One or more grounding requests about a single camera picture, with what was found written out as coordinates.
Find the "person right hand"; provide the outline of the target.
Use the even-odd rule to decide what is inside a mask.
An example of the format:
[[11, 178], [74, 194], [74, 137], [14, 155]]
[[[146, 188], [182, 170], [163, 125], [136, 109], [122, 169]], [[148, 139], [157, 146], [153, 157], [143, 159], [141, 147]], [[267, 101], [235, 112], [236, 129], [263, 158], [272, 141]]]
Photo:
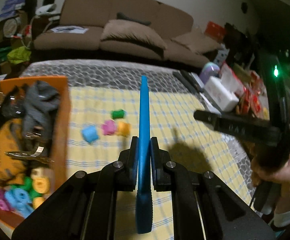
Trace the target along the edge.
[[290, 211], [290, 154], [287, 163], [276, 172], [267, 172], [261, 168], [256, 159], [251, 162], [252, 184], [258, 186], [261, 181], [270, 181], [281, 185], [281, 196], [276, 202], [275, 213]]

